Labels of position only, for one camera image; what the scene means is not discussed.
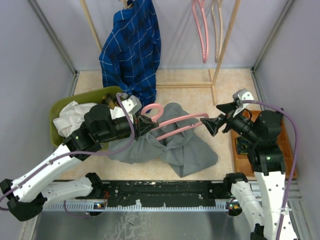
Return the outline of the pink plastic hanger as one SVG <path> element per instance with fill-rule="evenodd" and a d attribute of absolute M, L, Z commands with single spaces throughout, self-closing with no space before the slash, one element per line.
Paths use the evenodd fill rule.
<path fill-rule="evenodd" d="M 203 28 L 200 26 L 200 21 L 198 19 L 197 9 L 199 7 L 199 12 L 201 14 L 201 19 L 203 22 Z M 201 46 L 201 58 L 202 62 L 205 64 L 209 56 L 209 32 L 208 32 L 208 23 L 205 13 L 205 1 L 204 0 L 193 0 L 192 1 L 192 14 L 195 20 L 200 46 Z"/>

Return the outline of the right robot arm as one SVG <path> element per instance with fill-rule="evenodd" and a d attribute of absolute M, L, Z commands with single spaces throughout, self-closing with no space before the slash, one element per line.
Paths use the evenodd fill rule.
<path fill-rule="evenodd" d="M 247 158 L 260 189 L 261 201 L 252 192 L 244 173 L 228 173 L 223 182 L 223 192 L 235 198 L 250 226 L 252 240 L 296 240 L 296 234 L 287 199 L 291 178 L 286 179 L 285 158 L 278 145 L 285 112 L 269 107 L 259 113 L 255 121 L 243 115 L 243 102 L 220 104 L 222 112 L 216 118 L 201 118 L 212 136 L 225 126 L 223 133 L 233 130 L 249 143 Z"/>

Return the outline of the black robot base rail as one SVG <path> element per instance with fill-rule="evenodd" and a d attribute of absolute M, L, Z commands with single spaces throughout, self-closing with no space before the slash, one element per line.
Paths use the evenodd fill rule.
<path fill-rule="evenodd" d="M 59 202 L 45 211 L 86 212 L 223 212 L 242 213 L 238 201 L 222 181 L 104 181 L 96 198 L 83 197 Z"/>

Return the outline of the grey shirt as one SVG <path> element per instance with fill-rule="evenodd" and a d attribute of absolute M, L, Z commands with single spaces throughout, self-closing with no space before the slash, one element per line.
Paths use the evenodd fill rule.
<path fill-rule="evenodd" d="M 181 178 L 209 168 L 218 162 L 218 155 L 195 134 L 194 129 L 157 140 L 157 137 L 198 122 L 196 118 L 190 118 L 150 131 L 134 140 L 128 148 L 110 155 L 109 158 L 134 164 L 159 157 Z"/>

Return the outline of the light wooden hanger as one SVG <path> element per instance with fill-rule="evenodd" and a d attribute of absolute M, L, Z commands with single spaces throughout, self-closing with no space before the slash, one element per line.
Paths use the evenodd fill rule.
<path fill-rule="evenodd" d="M 213 23 L 214 37 L 215 37 L 215 62 L 218 63 L 222 53 L 223 46 L 223 14 L 222 14 L 222 0 L 212 0 L 211 2 L 211 18 Z"/>

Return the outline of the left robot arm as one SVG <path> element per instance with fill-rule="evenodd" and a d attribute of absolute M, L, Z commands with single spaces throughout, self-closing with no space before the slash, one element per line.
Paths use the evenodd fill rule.
<path fill-rule="evenodd" d="M 60 174 L 96 155 L 102 143 L 122 138 L 130 141 L 158 127 L 157 117 L 147 117 L 147 109 L 128 113 L 123 108 L 110 109 L 96 104 L 84 115 L 80 128 L 73 131 L 42 163 L 25 175 L 4 179 L 0 183 L 3 196 L 8 199 L 7 211 L 24 222 L 37 216 L 44 207 L 72 198 L 97 199 L 103 195 L 104 185 L 96 173 L 50 186 Z"/>

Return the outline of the white shirt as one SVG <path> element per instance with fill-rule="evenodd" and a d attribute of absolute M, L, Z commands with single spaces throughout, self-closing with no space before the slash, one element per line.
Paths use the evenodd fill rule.
<path fill-rule="evenodd" d="M 79 104 L 77 101 L 72 101 L 71 103 L 67 104 L 59 113 L 59 117 L 53 119 L 53 124 L 60 135 L 63 138 L 67 138 L 74 132 L 75 130 L 79 129 L 81 124 L 85 121 L 85 114 L 88 113 L 91 108 L 96 105 L 103 105 L 97 103 L 83 103 Z M 127 111 L 129 115 L 129 119 L 133 120 L 132 115 L 130 116 L 130 109 L 128 109 L 127 104 L 124 104 L 124 109 Z M 124 122 L 128 123 L 126 115 L 123 111 L 123 108 L 120 106 L 115 106 L 110 108 L 111 119 L 116 120 L 124 117 Z"/>

